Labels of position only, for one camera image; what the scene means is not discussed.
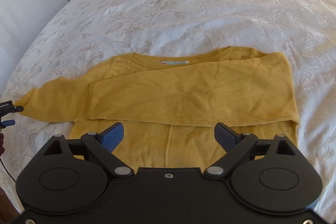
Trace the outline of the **mustard yellow knit sweater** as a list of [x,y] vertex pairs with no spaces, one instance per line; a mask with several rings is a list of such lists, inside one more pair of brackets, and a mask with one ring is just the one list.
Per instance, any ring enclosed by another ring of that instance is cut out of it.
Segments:
[[76,79],[34,88],[17,104],[34,120],[73,123],[71,139],[122,123],[114,154],[133,169],[208,167],[224,155],[214,138],[219,122],[293,143],[299,124],[285,55],[248,47],[190,57],[120,55]]

